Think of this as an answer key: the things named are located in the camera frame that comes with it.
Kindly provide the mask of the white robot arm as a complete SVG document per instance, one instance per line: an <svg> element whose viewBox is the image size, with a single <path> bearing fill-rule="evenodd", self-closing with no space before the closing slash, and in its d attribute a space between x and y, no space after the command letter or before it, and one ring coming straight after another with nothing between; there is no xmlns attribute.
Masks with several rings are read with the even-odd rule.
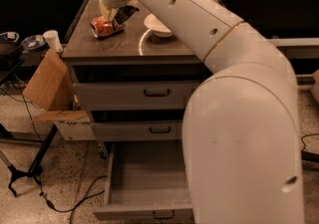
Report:
<svg viewBox="0 0 319 224"><path fill-rule="evenodd" d="M212 72L182 121L195 224L304 224L297 83L286 57L213 0L139 1Z"/></svg>

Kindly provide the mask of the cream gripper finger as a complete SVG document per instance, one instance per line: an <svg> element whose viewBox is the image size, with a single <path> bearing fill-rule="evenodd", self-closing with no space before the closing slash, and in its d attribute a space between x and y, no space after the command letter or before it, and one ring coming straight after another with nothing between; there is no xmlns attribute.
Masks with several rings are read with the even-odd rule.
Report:
<svg viewBox="0 0 319 224"><path fill-rule="evenodd" d="M118 13L118 10L116 8L109 8L105 7L104 5L100 7L100 11L107 22L112 22L116 14Z"/></svg>

